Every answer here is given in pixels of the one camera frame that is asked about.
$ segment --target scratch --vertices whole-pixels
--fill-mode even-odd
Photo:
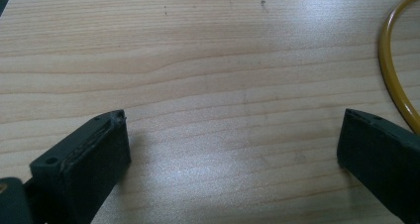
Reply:
[[[262,0],[262,11],[268,13],[268,10],[265,7],[265,0]]]

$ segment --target table surface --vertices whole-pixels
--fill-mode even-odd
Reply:
[[[10,0],[0,174],[123,108],[133,162],[93,223],[399,223],[337,165],[346,108],[404,128],[376,43],[400,0]],[[396,24],[420,108],[420,5]]]

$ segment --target yellow wire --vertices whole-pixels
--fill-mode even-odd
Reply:
[[[392,100],[414,133],[420,135],[420,116],[401,87],[391,55],[391,33],[395,20],[405,7],[415,1],[417,0],[403,0],[386,19],[379,37],[379,61],[383,80]]]

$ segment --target wooden table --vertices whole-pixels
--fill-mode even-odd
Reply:
[[[337,165],[345,108],[407,128],[376,41],[400,0],[10,0],[0,174],[123,108],[133,163],[93,223],[399,223]],[[420,6],[395,64],[420,108]]]

